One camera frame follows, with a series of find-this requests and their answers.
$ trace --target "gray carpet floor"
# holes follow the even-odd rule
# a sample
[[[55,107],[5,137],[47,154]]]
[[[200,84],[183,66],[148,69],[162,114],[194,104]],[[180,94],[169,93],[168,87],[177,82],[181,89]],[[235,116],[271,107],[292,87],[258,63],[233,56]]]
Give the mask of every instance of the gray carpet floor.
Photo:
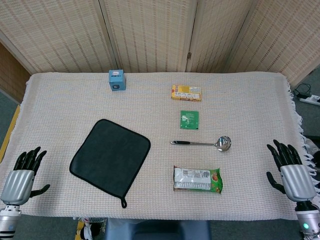
[[[304,81],[311,84],[313,94],[320,96],[320,68]],[[294,100],[296,111],[303,117],[305,135],[320,136],[320,106]],[[0,93],[0,144],[3,142],[16,104]],[[77,221],[70,217],[39,217],[23,215],[16,231],[16,240],[73,240]],[[228,240],[300,240],[299,225],[291,220],[212,221],[212,239]],[[96,238],[102,240],[103,234]]]

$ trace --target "woven tablecloth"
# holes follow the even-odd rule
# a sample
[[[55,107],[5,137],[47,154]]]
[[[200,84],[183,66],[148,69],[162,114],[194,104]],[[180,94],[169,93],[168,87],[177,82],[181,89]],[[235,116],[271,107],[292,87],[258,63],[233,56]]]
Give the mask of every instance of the woven tablecloth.
[[[272,188],[281,182],[266,147],[277,139],[306,160],[301,118],[286,78],[278,73],[126,73],[126,91],[112,92],[106,73],[38,73],[31,76],[3,162],[0,188],[24,151],[47,150],[33,189],[49,190],[21,207],[37,216],[168,220],[296,219],[295,204]],[[201,87],[202,101],[171,99],[173,84]],[[180,129],[180,111],[198,111],[199,129]],[[150,152],[121,201],[69,172],[70,162],[94,124],[108,119],[146,136]],[[211,146],[232,139],[227,152]],[[221,194],[173,191],[174,165],[220,168]]]

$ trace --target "green tea bag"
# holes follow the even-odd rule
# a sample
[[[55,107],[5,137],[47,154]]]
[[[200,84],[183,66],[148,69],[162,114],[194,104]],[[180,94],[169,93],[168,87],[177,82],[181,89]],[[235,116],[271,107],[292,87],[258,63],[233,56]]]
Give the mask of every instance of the green tea bag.
[[[181,129],[198,129],[199,112],[198,111],[181,111],[180,112]]]

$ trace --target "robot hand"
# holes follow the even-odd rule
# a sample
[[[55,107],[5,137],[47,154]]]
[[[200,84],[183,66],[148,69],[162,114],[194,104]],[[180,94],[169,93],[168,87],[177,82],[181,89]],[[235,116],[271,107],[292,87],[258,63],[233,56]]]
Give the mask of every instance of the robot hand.
[[[37,157],[39,151],[40,147],[28,153],[23,152],[6,179],[0,198],[6,204],[6,207],[0,211],[0,239],[14,237],[21,216],[20,205],[25,204],[29,198],[45,193],[50,187],[47,184],[40,190],[32,191],[41,160],[47,153],[43,151]]]
[[[281,193],[286,194],[291,201],[296,202],[295,213],[304,239],[320,238],[320,211],[316,205],[311,203],[317,193],[309,172],[293,146],[285,146],[277,140],[273,142],[277,151],[269,144],[267,148],[273,155],[283,185],[277,183],[271,172],[268,171],[266,176],[269,183]]]

